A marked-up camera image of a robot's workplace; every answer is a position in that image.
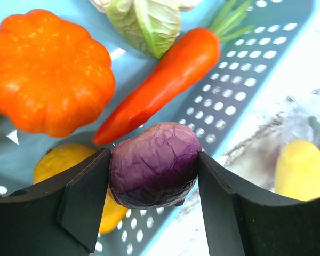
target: perforated plastic tray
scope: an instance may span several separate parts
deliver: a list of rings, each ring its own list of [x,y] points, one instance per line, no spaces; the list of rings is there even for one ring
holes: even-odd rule
[[[183,13],[182,31],[208,26],[223,3],[222,0],[203,0],[192,11]],[[254,24],[255,31],[223,45],[219,64],[204,79],[176,97],[128,137],[155,123],[172,120],[188,125],[199,136],[204,150],[212,157],[218,156],[252,101],[298,39],[314,13],[315,5],[314,0],[253,0],[251,15],[245,23]],[[79,142],[93,146],[90,143],[93,132],[156,65],[156,60],[130,47],[89,0],[0,0],[0,22],[10,14],[26,13],[34,8],[50,10],[82,25],[100,41],[113,59],[117,89],[99,120],[78,129],[65,140],[24,134],[1,117],[0,194],[31,185],[35,165],[55,145]],[[129,211],[117,229],[98,239],[96,255],[145,255],[179,209]]]

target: plastic carrot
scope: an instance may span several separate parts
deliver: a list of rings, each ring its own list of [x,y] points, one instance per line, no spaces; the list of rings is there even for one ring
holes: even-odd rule
[[[110,143],[145,123],[217,64],[221,43],[252,30],[247,26],[227,34],[247,16],[246,9],[251,5],[248,0],[229,15],[236,2],[230,0],[209,29],[192,29],[174,43],[149,77],[102,124],[93,137],[94,144]]]

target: purple cabbage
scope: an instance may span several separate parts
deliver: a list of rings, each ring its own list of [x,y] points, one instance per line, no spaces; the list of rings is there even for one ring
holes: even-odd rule
[[[187,126],[164,122],[119,144],[110,161],[110,193],[133,209],[182,205],[198,176],[196,134]]]

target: orange pumpkin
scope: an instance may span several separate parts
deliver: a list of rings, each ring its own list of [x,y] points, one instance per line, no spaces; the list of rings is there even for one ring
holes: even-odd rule
[[[41,9],[0,25],[0,114],[20,130],[66,137],[112,99],[108,51],[89,32]]]

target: toy vegetable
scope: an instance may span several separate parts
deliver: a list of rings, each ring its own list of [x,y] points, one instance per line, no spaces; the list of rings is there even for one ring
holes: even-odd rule
[[[20,130],[65,137],[112,99],[108,51],[83,27],[46,10],[0,25],[0,114]]]
[[[168,50],[148,78],[105,120],[94,135],[93,142],[96,145],[119,139],[145,123],[175,96],[202,79],[217,64],[220,43],[252,29],[252,26],[247,26],[226,35],[246,17],[245,11],[251,4],[250,0],[244,2],[227,17],[236,1],[230,0],[224,6],[210,29],[192,29]]]

